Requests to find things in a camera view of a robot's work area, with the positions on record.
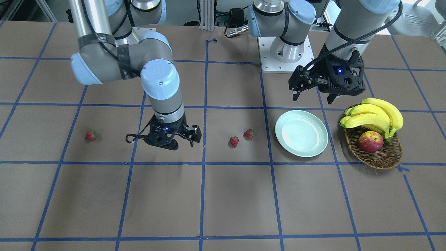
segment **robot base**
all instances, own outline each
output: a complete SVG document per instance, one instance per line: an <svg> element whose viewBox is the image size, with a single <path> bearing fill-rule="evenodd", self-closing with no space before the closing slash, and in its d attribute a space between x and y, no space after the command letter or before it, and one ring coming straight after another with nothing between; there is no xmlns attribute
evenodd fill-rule
<svg viewBox="0 0 446 251"><path fill-rule="evenodd" d="M262 72L264 73L293 73L298 65L307 65L311 60L314 59L313 51L311 50L310 40L308 36L305 39L304 46L305 50L301 59L295 63L284 63L281 62L271 55L269 48L273 43L275 37L260 37L258 38L259 43L259 54L260 62L262 64Z"/></svg>

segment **bunch of bananas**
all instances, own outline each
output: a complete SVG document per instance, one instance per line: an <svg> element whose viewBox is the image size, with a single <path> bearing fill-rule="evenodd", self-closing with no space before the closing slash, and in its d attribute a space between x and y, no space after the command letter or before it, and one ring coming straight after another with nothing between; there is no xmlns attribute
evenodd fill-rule
<svg viewBox="0 0 446 251"><path fill-rule="evenodd" d="M361 101L360 105L347 109L344 115L339 122L342 127L362 126L381 134L384 139L391 138L404 122L401 112L394 105L376 98Z"/></svg>

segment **light blue joint cap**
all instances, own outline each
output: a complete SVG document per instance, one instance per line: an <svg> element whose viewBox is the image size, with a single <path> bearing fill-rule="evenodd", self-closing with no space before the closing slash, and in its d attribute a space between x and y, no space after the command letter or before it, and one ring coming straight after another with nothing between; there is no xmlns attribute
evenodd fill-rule
<svg viewBox="0 0 446 251"><path fill-rule="evenodd" d="M124 0L104 0L105 8L107 9L107 16L115 14L115 12L121 7Z"/></svg>
<svg viewBox="0 0 446 251"><path fill-rule="evenodd" d="M316 18L316 9L305 0L291 0L288 3L289 12L300 21L312 25Z"/></svg>
<svg viewBox="0 0 446 251"><path fill-rule="evenodd" d="M162 4L161 17L160 20L158 21L158 24L166 22L166 17L167 17L166 0L162 0L161 4Z"/></svg>
<svg viewBox="0 0 446 251"><path fill-rule="evenodd" d="M248 7L248 26L249 26L249 33L251 36L255 38L260 38L260 29L259 24L257 23L257 17L254 13L254 9L252 8L252 5Z"/></svg>
<svg viewBox="0 0 446 251"><path fill-rule="evenodd" d="M359 2L369 11L385 15L398 7L400 0L359 0Z"/></svg>
<svg viewBox="0 0 446 251"><path fill-rule="evenodd" d="M79 52L71 55L71 69L76 79L83 85L102 84L90 70Z"/></svg>
<svg viewBox="0 0 446 251"><path fill-rule="evenodd" d="M180 88L177 69L166 59L147 62L141 70L141 81L147 95L156 100L169 99Z"/></svg>
<svg viewBox="0 0 446 251"><path fill-rule="evenodd" d="M144 35L141 37L141 39L140 39L140 43L141 43L144 39L148 39L148 38L153 38L153 39L156 39L156 40L159 40L159 41L165 43L165 44L169 47L170 52L173 53L172 48L171 48L170 45L169 45L169 41L167 41L167 38L166 38L163 34L161 34L161 33L159 33L159 32L153 32L153 31L152 31L152 32L148 32L148 33L144 34Z"/></svg>

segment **metal connector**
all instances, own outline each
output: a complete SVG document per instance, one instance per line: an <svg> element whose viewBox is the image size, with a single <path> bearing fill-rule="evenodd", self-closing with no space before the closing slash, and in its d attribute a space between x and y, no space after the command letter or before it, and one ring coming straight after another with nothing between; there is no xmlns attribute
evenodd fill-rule
<svg viewBox="0 0 446 251"><path fill-rule="evenodd" d="M237 35L239 35L239 34L241 34L243 32L246 32L246 31L249 31L249 26L248 25L243 25L242 27L239 27L239 28L236 28L236 29L234 29L232 31L226 32L226 36L228 38L231 38L231 37L235 37L235 36L237 36Z"/></svg>

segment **red apple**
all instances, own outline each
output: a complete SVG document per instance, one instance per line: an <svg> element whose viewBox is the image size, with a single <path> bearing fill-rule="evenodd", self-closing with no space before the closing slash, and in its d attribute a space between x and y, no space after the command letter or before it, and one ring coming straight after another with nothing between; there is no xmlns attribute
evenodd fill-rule
<svg viewBox="0 0 446 251"><path fill-rule="evenodd" d="M358 145L363 151L374 153L383 147L384 140L379 133L367 131L359 138Z"/></svg>

